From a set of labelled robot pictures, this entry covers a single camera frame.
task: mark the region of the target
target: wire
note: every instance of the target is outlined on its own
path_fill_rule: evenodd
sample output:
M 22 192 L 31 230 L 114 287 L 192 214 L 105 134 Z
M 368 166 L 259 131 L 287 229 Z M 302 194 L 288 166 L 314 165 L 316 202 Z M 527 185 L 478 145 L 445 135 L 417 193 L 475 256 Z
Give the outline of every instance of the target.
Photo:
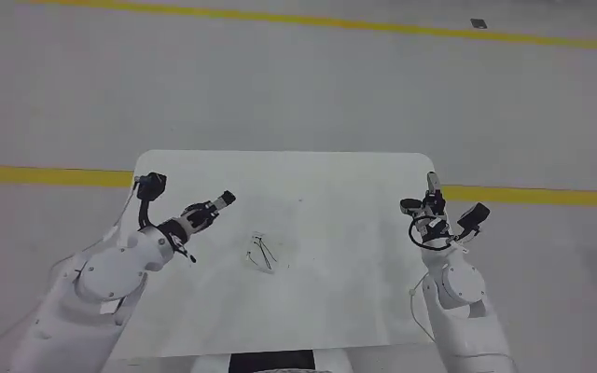
M 131 202 L 131 198 L 132 198 L 132 194 L 134 192 L 134 190 L 137 188 L 137 182 L 135 182 L 132 185 L 132 189 L 131 189 L 131 193 L 129 194 L 129 197 L 127 198 L 127 201 L 124 203 L 124 207 L 122 208 L 122 211 L 120 212 L 120 214 L 118 215 L 116 221 L 114 222 L 114 224 L 112 225 L 111 229 L 108 230 L 108 232 L 99 240 L 97 240 L 96 242 L 92 243 L 91 245 L 87 246 L 86 248 L 84 248 L 83 250 L 81 250 L 80 252 L 76 252 L 73 253 L 69 256 L 65 256 L 62 259 L 59 259 L 57 261 L 55 261 L 48 269 L 48 278 L 46 280 L 46 289 L 44 290 L 44 293 L 47 294 L 51 288 L 51 286 L 53 285 L 53 283 L 51 283 L 51 278 L 52 278 L 52 272 L 54 271 L 54 269 L 56 269 L 56 267 L 61 264 L 62 262 L 70 259 L 71 257 L 75 256 L 76 254 L 79 253 L 84 253 L 86 251 L 88 251 L 90 248 L 96 246 L 98 243 L 100 242 L 104 242 L 107 241 L 110 237 L 112 237 L 112 235 L 114 234 L 115 230 L 114 228 L 118 228 L 118 224 L 120 224 L 120 220 L 122 219 L 122 216 L 124 215 L 124 212 L 127 210 L 127 207 L 129 207 L 129 203 Z M 6 337 L 8 334 L 10 334 L 10 332 L 12 332 L 17 326 L 19 326 L 22 322 L 24 322 L 25 320 L 27 320 L 29 318 L 29 316 L 31 316 L 32 314 L 35 313 L 35 311 L 37 311 L 37 309 L 39 308 L 39 306 L 41 305 L 41 303 L 43 302 L 43 298 L 41 298 L 40 300 L 37 301 L 37 303 L 35 303 L 35 305 L 29 310 L 27 311 L 27 313 L 25 313 L 23 316 L 21 316 L 21 318 L 19 318 L 18 320 L 16 320 L 15 322 L 13 322 L 9 327 L 7 327 L 6 329 L 4 329 L 2 331 L 2 333 L 0 333 L 0 340 L 2 340 L 4 337 Z
M 449 256 L 451 253 L 453 253 L 454 251 L 456 251 L 456 249 L 452 249 L 446 256 Z M 419 320 L 417 320 L 417 317 L 414 315 L 414 307 L 412 304 L 412 300 L 414 299 L 415 294 L 417 293 L 417 289 L 419 288 L 419 286 L 421 285 L 421 283 L 423 282 L 423 280 L 425 279 L 425 277 L 427 277 L 429 275 L 429 272 L 427 272 L 422 278 L 421 280 L 419 280 L 419 282 L 417 282 L 416 285 L 414 285 L 414 287 L 412 289 L 409 290 L 409 295 L 410 295 L 410 314 L 412 315 L 412 320 L 414 320 L 414 322 L 423 330 L 423 332 L 431 339 L 433 340 L 434 343 L 436 342 L 436 339 L 431 335 L 431 333 L 429 333 L 429 331 L 419 322 Z M 510 360 L 510 362 L 512 362 L 512 366 L 514 367 L 514 371 L 516 373 L 519 373 L 519 368 L 516 365 L 516 362 L 514 361 L 514 358 L 510 355 L 508 355 L 507 353 L 501 353 L 501 352 L 486 352 L 486 353 L 478 353 L 475 355 L 458 355 L 458 354 L 454 354 L 454 357 L 458 357 L 458 358 L 462 358 L 462 359 L 470 359 L 470 358 L 474 358 L 474 357 L 483 357 L 483 356 L 501 356 L 501 357 L 505 357 L 508 360 Z
M 421 247 L 422 249 L 427 249 L 427 250 L 431 250 L 431 251 L 446 250 L 447 248 L 450 247 L 449 243 L 446 245 L 443 245 L 441 247 L 433 247 L 433 246 L 429 246 L 429 245 L 417 242 L 414 239 L 414 237 L 412 237 L 412 229 L 414 228 L 414 225 L 417 224 L 417 222 L 424 220 L 424 219 L 433 219 L 433 218 L 435 218 L 435 216 L 432 216 L 432 215 L 423 215 L 423 216 L 413 218 L 412 221 L 410 222 L 410 226 L 409 226 L 409 238 L 412 241 L 412 243 L 416 244 L 417 246 Z

